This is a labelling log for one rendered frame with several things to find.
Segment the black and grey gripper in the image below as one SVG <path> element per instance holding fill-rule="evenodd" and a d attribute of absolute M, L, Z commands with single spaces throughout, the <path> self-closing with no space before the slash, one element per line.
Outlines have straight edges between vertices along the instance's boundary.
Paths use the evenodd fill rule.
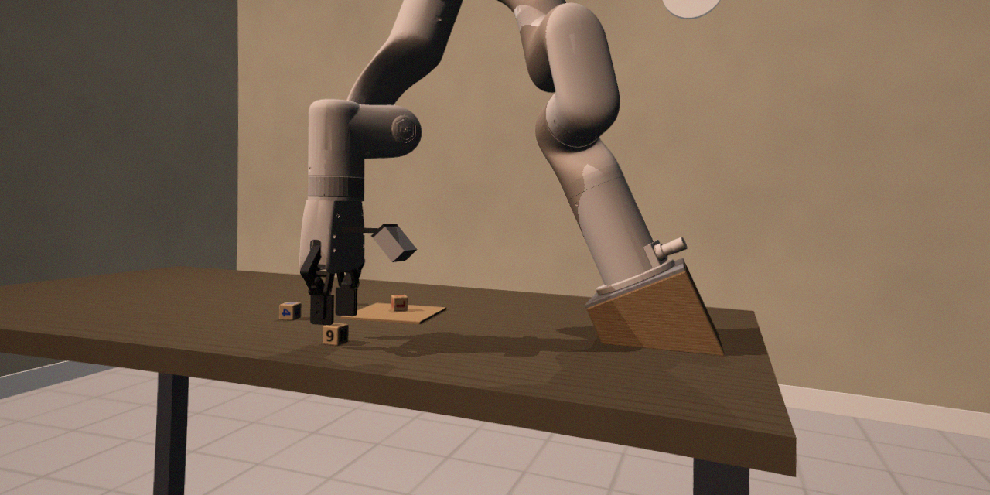
<path fill-rule="evenodd" d="M 364 228 L 362 201 L 363 196 L 308 196 L 302 219 L 299 267 L 311 295 L 311 323 L 327 326 L 333 323 L 335 295 L 331 291 L 335 273 L 337 284 L 342 287 L 336 288 L 336 315 L 357 315 L 356 288 L 360 287 L 365 263 L 364 233 L 342 233 L 342 227 Z M 326 277 L 325 284 L 320 277 Z"/>

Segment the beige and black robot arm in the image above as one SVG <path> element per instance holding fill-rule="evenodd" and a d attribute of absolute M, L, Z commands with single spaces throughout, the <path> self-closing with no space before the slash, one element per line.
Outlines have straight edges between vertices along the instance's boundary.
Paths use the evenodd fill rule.
<path fill-rule="evenodd" d="M 515 13 L 534 85 L 554 93 L 535 122 L 535 138 L 603 279 L 598 295 L 671 269 L 675 263 L 667 256 L 688 249 L 684 238 L 653 241 L 620 165 L 599 138 L 614 124 L 620 93 L 598 17 L 565 0 L 497 1 Z M 416 149 L 420 122 L 394 104 L 441 63 L 461 2 L 404 0 L 349 99 L 312 102 L 308 196 L 364 196 L 365 159 Z"/>

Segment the tan flat mat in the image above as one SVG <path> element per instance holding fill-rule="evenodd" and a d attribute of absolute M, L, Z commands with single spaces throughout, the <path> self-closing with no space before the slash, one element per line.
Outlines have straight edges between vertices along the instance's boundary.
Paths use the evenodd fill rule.
<path fill-rule="evenodd" d="M 342 316 L 342 319 L 354 321 L 376 321 L 389 323 L 423 323 L 432 316 L 441 314 L 446 307 L 423 307 L 409 305 L 408 311 L 394 312 L 391 304 L 375 302 L 375 304 L 357 310 L 356 316 Z"/>

